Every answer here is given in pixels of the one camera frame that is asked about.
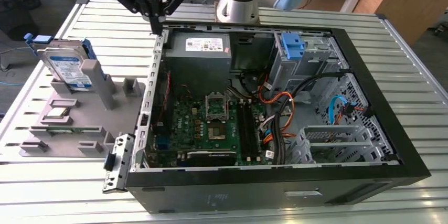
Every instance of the expansion card bracket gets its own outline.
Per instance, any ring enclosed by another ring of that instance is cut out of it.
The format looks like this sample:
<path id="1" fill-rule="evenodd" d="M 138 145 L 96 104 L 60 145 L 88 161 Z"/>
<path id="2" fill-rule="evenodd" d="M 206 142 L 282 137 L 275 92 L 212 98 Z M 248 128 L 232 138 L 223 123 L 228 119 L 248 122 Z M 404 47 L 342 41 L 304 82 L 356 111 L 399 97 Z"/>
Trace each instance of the expansion card bracket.
<path id="1" fill-rule="evenodd" d="M 131 168 L 132 148 L 135 143 L 135 135 L 126 134 L 115 139 L 112 153 L 108 153 L 104 161 L 104 169 L 107 170 L 103 193 L 123 193 L 126 189 L 127 177 Z"/>

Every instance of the blue drive bay latch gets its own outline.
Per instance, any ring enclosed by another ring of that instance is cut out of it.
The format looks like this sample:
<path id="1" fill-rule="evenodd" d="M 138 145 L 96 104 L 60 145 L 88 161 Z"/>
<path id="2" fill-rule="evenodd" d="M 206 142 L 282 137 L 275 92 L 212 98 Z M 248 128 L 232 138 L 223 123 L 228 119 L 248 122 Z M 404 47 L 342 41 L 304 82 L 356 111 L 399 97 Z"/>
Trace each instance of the blue drive bay latch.
<path id="1" fill-rule="evenodd" d="M 38 51 L 32 48 L 31 44 L 36 43 L 36 44 L 48 44 L 50 45 L 50 43 L 54 41 L 54 37 L 48 36 L 48 35 L 38 35 L 36 38 L 34 39 L 32 34 L 26 34 L 26 36 L 23 38 L 26 39 L 26 44 L 30 46 L 30 48 L 32 49 L 34 54 L 36 56 L 39 56 Z M 82 43 L 83 43 L 83 47 L 84 47 L 84 50 L 86 50 L 86 54 L 88 56 L 88 59 L 96 60 L 96 54 L 95 54 L 95 51 L 94 51 L 94 48 L 92 48 L 91 41 L 88 39 L 83 39 Z"/>
<path id="2" fill-rule="evenodd" d="M 300 60 L 306 52 L 306 42 L 296 33 L 282 33 L 282 42 L 288 60 Z"/>

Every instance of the power supply label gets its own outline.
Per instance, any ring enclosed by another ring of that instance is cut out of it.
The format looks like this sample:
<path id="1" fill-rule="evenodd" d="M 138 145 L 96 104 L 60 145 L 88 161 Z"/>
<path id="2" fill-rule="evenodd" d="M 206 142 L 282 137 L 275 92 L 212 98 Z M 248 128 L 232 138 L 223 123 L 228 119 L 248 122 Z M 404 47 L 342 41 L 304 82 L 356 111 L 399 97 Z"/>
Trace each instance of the power supply label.
<path id="1" fill-rule="evenodd" d="M 188 38 L 186 51 L 223 52 L 223 39 L 219 38 Z"/>
<path id="2" fill-rule="evenodd" d="M 52 65 L 66 83 L 79 90 L 92 86 L 90 77 L 82 72 L 82 62 L 76 57 L 51 56 Z"/>

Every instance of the metal table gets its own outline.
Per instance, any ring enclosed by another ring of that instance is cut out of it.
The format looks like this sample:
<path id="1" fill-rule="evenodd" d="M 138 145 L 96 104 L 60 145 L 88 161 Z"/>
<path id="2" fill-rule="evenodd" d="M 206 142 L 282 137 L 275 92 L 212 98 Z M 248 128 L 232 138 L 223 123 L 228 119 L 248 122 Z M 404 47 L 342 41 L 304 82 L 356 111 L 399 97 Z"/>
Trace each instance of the metal table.
<path id="1" fill-rule="evenodd" d="M 214 6 L 184 4 L 174 20 L 215 20 Z M 43 63 L 0 124 L 0 213 L 36 223 L 66 222 L 296 222 L 443 223 L 448 220 L 448 95 L 387 20 L 370 14 L 260 9 L 263 24 L 344 28 L 379 83 L 432 177 L 354 206 L 150 215 L 130 193 L 102 194 L 102 159 L 19 155 L 26 128 L 52 92 Z M 110 0 L 80 0 L 56 35 L 87 37 L 115 80 L 146 78 L 155 36 L 138 14 Z"/>

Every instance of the ram slot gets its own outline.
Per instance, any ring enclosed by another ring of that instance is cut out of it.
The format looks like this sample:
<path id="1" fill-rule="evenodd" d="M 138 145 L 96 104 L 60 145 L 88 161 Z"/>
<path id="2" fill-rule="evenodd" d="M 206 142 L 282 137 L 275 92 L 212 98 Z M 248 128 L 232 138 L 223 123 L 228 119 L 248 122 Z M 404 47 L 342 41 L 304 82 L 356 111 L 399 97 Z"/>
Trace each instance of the ram slot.
<path id="1" fill-rule="evenodd" d="M 239 104 L 238 128 L 240 131 L 242 158 L 256 158 L 259 155 L 258 139 L 255 135 L 255 119 L 252 115 L 252 105 L 250 103 Z"/>

